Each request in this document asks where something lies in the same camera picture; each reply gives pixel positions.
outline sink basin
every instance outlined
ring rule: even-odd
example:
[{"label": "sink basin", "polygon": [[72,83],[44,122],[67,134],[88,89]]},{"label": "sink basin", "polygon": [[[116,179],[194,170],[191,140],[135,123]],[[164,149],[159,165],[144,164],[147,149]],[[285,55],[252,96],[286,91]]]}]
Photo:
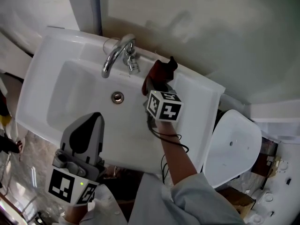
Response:
[{"label": "sink basin", "polygon": [[[149,173],[161,173],[163,150],[160,141],[147,128],[141,93],[143,81],[157,54],[137,48],[141,72],[129,75],[117,60],[108,78],[101,69],[107,40],[79,31],[47,28],[43,42],[26,74],[17,110],[17,121],[30,131],[60,145],[62,132],[75,119],[91,112],[102,113],[105,120],[103,151],[109,164]],[[184,102],[175,128],[181,142],[190,148],[189,156],[198,171],[208,152],[224,87],[179,65],[169,83]],[[124,101],[115,104],[114,92]]]},{"label": "sink basin", "polygon": [[249,170],[262,145],[259,127],[236,110],[221,117],[212,134],[203,172],[213,188]]}]

